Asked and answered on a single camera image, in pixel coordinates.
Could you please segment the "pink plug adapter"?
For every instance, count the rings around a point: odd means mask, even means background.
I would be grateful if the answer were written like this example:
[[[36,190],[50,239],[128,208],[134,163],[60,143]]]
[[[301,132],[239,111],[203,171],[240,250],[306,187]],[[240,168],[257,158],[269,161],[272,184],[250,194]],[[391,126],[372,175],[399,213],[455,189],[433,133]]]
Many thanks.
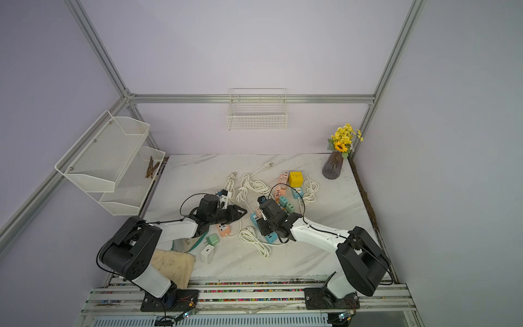
[[[217,230],[222,238],[229,237],[231,235],[231,227],[228,224],[217,225]]]

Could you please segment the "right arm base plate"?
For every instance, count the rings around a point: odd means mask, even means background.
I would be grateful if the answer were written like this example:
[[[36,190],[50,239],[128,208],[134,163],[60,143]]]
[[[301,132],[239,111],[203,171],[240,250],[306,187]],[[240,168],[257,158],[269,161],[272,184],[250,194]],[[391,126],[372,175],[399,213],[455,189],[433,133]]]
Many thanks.
[[[304,289],[307,310],[359,309],[360,301],[355,292],[343,298],[337,298],[326,287],[308,287]]]

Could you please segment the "green plug adapter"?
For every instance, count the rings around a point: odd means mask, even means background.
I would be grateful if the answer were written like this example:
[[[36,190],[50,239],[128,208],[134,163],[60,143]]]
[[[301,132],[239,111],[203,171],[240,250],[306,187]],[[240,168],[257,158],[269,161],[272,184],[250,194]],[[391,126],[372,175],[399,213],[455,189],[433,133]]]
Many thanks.
[[[219,244],[219,242],[220,242],[220,239],[216,234],[211,234],[206,237],[207,245],[215,246],[215,245]]]

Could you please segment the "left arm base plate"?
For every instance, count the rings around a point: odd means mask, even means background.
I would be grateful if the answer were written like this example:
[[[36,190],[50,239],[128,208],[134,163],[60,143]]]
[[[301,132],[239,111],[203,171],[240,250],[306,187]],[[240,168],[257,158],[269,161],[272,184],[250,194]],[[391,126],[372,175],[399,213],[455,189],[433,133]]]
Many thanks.
[[[199,290],[170,290],[163,297],[156,298],[146,293],[141,304],[141,312],[186,312],[196,307]]]

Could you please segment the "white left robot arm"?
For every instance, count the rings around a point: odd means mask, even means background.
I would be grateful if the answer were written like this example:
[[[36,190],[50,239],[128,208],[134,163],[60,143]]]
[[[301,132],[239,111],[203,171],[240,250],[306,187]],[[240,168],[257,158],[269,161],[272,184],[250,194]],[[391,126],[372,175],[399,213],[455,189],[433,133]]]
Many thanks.
[[[97,254],[96,263],[132,282],[154,298],[175,295],[177,285],[151,263],[157,246],[169,241],[203,235],[212,225],[240,220],[247,210],[230,204],[226,191],[204,193],[198,207],[181,218],[148,222],[133,216],[120,227]]]

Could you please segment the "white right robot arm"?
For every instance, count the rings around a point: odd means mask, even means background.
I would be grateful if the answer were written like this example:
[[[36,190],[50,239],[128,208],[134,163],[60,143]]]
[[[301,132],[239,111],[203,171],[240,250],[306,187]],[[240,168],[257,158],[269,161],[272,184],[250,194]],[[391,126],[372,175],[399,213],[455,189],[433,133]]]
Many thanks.
[[[262,215],[257,224],[263,235],[275,233],[282,240],[307,243],[336,255],[341,271],[336,271],[326,284],[336,298],[354,292],[373,296],[390,272],[389,257],[365,229],[329,228],[285,210],[276,200],[261,196],[257,201]]]

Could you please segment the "white USB charger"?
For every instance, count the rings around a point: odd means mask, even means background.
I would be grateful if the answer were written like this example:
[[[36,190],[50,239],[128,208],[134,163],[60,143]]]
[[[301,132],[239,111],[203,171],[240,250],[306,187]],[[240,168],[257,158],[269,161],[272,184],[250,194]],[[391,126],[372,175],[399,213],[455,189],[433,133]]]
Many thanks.
[[[211,261],[214,257],[215,257],[215,247],[213,245],[206,245],[200,253],[200,260],[204,264],[211,263]]]

